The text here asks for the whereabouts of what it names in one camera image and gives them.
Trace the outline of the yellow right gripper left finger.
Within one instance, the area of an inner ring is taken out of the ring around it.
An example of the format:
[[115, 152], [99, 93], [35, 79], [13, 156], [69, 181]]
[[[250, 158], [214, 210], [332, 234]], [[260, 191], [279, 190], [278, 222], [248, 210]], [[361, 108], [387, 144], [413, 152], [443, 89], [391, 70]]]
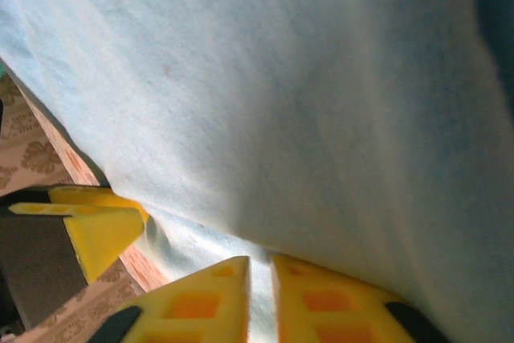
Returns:
[[124, 304], [93, 342], [246, 342], [250, 260], [237, 256]]

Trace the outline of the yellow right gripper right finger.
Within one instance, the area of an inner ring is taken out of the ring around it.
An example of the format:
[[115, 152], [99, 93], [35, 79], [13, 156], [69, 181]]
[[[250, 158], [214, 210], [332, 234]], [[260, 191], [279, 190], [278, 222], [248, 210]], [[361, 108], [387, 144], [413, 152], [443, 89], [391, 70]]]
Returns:
[[406, 300], [375, 285], [274, 255], [279, 342], [448, 342]]

